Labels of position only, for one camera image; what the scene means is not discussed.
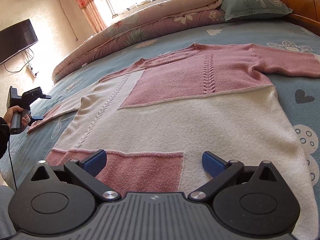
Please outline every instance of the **bed sheet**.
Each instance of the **bed sheet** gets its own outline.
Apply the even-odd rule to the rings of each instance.
[[[57,103],[94,83],[100,77],[123,69],[141,57],[155,57],[185,48],[194,42],[202,44],[255,43],[297,53],[320,55],[320,37],[300,26],[282,20],[243,21],[188,29],[132,45],[71,73],[50,91],[52,100],[38,100],[33,104],[32,113],[43,115]],[[303,144],[308,164],[312,166],[310,177],[320,211],[318,168],[320,164],[320,148],[318,147],[320,79],[286,77],[278,74],[267,76],[275,84],[279,102]],[[10,149],[17,185],[23,181],[36,161],[47,156],[75,114],[76,112],[65,114],[46,123],[41,129],[36,129],[29,135],[21,133],[11,137]],[[12,187],[13,179],[7,153],[0,161],[0,169],[5,181]]]

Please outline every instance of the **patterned curtain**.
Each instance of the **patterned curtain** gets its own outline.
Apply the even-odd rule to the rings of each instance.
[[[103,22],[101,15],[94,3],[94,0],[76,0],[80,9],[84,13],[94,33],[102,31],[107,26]]]

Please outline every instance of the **television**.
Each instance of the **television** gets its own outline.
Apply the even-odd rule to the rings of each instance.
[[[0,31],[0,65],[38,42],[30,19]]]

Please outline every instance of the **blue gripper pad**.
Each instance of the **blue gripper pad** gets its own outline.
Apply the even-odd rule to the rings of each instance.
[[[217,157],[213,153],[207,151],[202,154],[202,166],[204,170],[209,173],[212,178],[214,178],[221,172],[225,171],[230,164]]]
[[[98,150],[94,154],[80,161],[79,166],[92,176],[97,176],[107,164],[107,154]]]

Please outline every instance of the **green pillow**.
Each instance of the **green pillow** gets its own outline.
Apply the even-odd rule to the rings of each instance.
[[[223,0],[226,21],[232,18],[267,19],[292,13],[280,0]]]

